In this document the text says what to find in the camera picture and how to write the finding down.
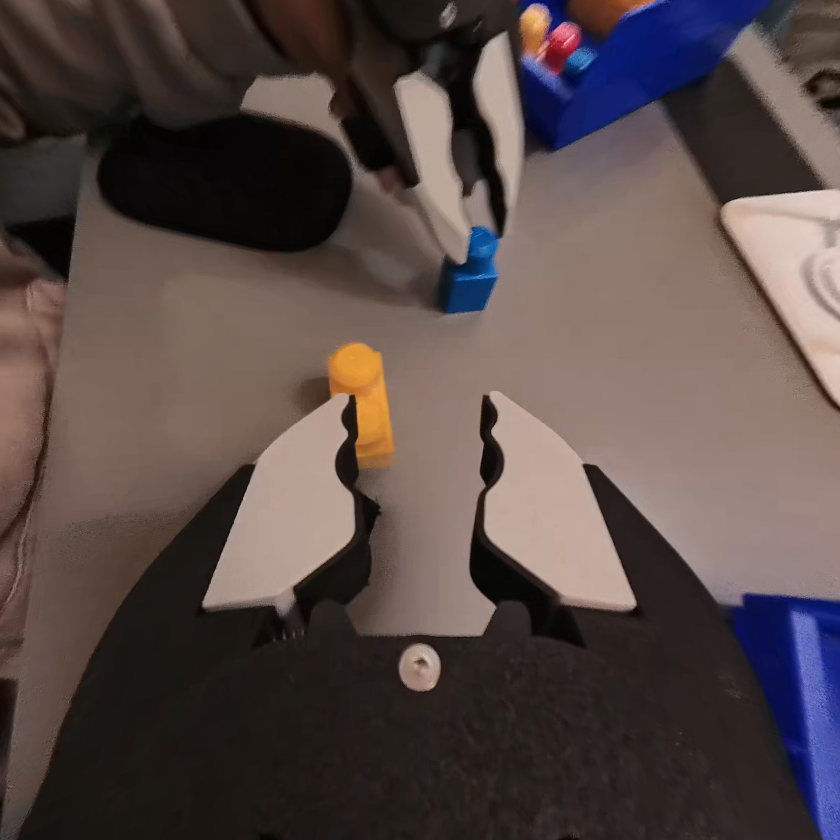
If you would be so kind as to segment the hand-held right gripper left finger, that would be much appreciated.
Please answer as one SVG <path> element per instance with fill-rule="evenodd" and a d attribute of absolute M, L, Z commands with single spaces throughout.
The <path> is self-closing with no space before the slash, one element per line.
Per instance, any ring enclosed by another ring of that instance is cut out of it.
<path fill-rule="evenodd" d="M 380 506 L 358 487 L 356 400 L 331 397 L 257 458 L 202 601 L 205 613 L 266 607 L 282 636 L 313 608 L 368 586 Z"/>

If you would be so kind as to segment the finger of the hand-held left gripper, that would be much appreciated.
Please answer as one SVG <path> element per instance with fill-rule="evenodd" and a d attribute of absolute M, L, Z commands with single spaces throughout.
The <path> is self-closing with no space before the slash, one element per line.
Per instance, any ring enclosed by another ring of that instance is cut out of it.
<path fill-rule="evenodd" d="M 511 31 L 464 29 L 463 182 L 486 184 L 488 212 L 503 238 L 515 213 L 524 166 L 525 129 L 519 59 Z"/>
<path fill-rule="evenodd" d="M 447 258 L 464 263 L 471 226 L 453 156 L 448 94 L 420 70 L 397 79 L 394 91 L 416 173 L 415 203 Z"/>

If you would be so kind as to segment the black wrist rest pad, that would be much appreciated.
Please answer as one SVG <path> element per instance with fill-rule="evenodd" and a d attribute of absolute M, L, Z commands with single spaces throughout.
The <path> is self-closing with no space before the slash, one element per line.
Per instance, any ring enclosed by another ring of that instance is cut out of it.
<path fill-rule="evenodd" d="M 102 199 L 134 222 L 295 254 L 333 235 L 354 175 L 329 136 L 241 113 L 180 130 L 138 118 L 102 154 L 97 181 Z"/>

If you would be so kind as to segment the blue one-stud mega block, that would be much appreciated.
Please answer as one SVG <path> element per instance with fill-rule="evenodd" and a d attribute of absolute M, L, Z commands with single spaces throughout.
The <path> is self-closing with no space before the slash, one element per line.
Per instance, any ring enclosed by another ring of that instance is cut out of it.
<path fill-rule="evenodd" d="M 471 229 L 467 260 L 457 265 L 445 259 L 438 283 L 437 304 L 447 314 L 483 312 L 498 280 L 497 236 L 485 226 Z"/>

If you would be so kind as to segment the person's left forearm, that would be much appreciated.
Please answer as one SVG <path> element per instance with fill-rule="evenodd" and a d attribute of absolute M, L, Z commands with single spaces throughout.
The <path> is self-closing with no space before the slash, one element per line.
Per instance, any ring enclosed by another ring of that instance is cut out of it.
<path fill-rule="evenodd" d="M 166 128 L 236 115 L 260 77 L 305 75 L 239 1 L 1 3 L 2 146 L 141 112 Z"/>

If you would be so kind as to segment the white sign stand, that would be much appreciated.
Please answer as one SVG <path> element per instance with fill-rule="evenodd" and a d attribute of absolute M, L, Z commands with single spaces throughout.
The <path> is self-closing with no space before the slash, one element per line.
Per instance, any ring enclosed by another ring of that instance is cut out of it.
<path fill-rule="evenodd" d="M 721 225 L 827 399 L 839 406 L 839 191 L 725 203 Z"/>

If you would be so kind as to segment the blue plastic bin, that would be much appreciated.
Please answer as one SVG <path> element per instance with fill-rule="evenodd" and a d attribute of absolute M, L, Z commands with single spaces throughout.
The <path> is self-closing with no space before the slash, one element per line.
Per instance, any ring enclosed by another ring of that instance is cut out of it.
<path fill-rule="evenodd" d="M 659 1 L 628 10 L 599 36 L 581 24 L 584 58 L 560 74 L 523 60 L 526 124 L 556 151 L 709 75 L 767 1 Z"/>
<path fill-rule="evenodd" d="M 839 838 L 839 603 L 746 594 L 734 631 L 823 838 Z"/>

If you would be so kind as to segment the pile of colourful mega blocks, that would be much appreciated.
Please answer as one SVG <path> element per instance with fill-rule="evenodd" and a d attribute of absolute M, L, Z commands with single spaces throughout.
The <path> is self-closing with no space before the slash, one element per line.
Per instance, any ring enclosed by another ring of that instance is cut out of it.
<path fill-rule="evenodd" d="M 570 1 L 554 15 L 547 2 L 530 2 L 518 16 L 521 52 L 554 76 L 580 74 L 593 59 L 586 39 L 602 41 L 646 1 Z"/>

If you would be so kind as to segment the person's left hand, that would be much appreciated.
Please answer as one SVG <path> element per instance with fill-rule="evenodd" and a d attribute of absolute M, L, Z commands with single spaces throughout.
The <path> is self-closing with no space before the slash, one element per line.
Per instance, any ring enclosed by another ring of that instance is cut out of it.
<path fill-rule="evenodd" d="M 252 16 L 299 71 L 329 79 L 331 111 L 340 120 L 356 115 L 350 78 L 352 34 L 347 10 L 336 1 L 251 1 Z"/>

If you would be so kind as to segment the yellow two-stud mega block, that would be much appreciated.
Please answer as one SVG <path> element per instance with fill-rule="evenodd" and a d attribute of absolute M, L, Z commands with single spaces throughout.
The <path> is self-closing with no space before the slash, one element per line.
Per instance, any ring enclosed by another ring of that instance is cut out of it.
<path fill-rule="evenodd" d="M 331 396 L 355 399 L 359 468 L 388 467 L 395 447 L 382 354 L 364 343 L 346 343 L 329 357 L 328 380 Z"/>

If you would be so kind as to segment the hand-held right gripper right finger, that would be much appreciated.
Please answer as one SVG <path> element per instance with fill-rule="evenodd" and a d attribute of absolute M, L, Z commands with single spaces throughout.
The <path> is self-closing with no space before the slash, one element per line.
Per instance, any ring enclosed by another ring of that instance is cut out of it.
<path fill-rule="evenodd" d="M 637 599 L 580 456 L 499 391 L 482 398 L 470 575 L 493 602 L 631 613 Z"/>

